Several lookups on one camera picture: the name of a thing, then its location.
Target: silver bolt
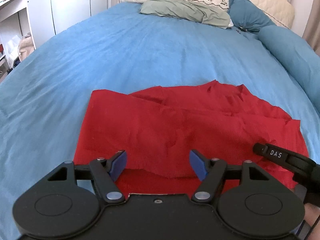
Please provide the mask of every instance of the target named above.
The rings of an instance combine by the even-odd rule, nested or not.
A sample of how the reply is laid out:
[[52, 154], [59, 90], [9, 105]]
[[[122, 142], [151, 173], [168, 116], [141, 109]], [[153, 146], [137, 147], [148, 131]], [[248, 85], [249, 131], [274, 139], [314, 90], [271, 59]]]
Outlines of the silver bolt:
[[199, 191], [195, 194], [196, 199], [206, 200], [210, 197], [210, 193], [205, 191]]
[[122, 194], [117, 191], [112, 191], [107, 194], [107, 198], [110, 200], [118, 200], [118, 199], [122, 198]]

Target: curtain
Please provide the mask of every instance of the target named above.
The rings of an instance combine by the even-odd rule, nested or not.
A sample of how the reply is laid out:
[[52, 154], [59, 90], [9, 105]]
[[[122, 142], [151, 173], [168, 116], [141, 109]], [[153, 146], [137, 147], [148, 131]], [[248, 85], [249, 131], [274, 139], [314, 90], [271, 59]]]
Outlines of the curtain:
[[320, 0], [313, 0], [309, 20], [302, 37], [320, 56]]

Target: bed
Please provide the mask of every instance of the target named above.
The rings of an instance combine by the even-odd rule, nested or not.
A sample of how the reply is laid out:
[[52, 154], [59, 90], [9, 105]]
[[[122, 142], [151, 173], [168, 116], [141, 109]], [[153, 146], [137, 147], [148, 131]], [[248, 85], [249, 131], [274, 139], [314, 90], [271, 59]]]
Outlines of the bed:
[[14, 201], [73, 159], [93, 90], [244, 84], [301, 120], [309, 155], [320, 163], [315, 103], [258, 35], [142, 15], [140, 7], [120, 3], [52, 37], [0, 84], [0, 239], [19, 237]]

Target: cable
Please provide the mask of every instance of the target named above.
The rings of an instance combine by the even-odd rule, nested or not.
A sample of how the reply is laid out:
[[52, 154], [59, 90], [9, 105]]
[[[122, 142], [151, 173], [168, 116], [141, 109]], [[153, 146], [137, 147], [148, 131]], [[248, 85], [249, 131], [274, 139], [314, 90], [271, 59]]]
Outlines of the cable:
[[312, 233], [313, 229], [314, 229], [314, 228], [316, 227], [316, 225], [318, 224], [319, 220], [320, 220], [320, 215], [318, 216], [318, 218], [317, 218], [316, 222], [313, 224], [312, 228], [311, 228], [311, 229], [310, 229], [310, 231], [308, 232], [308, 234], [307, 234], [307, 236], [306, 236], [305, 240], [308, 240], [309, 236], [311, 235], [311, 233]]

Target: red cloth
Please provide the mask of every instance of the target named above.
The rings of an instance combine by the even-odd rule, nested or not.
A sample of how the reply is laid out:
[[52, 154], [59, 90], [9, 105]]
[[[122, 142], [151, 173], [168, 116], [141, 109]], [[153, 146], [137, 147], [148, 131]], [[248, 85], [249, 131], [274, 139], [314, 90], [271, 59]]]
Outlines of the red cloth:
[[130, 95], [96, 90], [74, 162], [88, 164], [125, 149], [128, 163], [117, 181], [125, 195], [191, 195], [200, 184], [189, 164], [191, 149], [229, 164], [252, 160], [294, 187], [291, 172], [253, 153], [257, 142], [308, 156], [300, 121], [253, 96], [244, 85], [212, 81], [195, 87], [153, 87]]

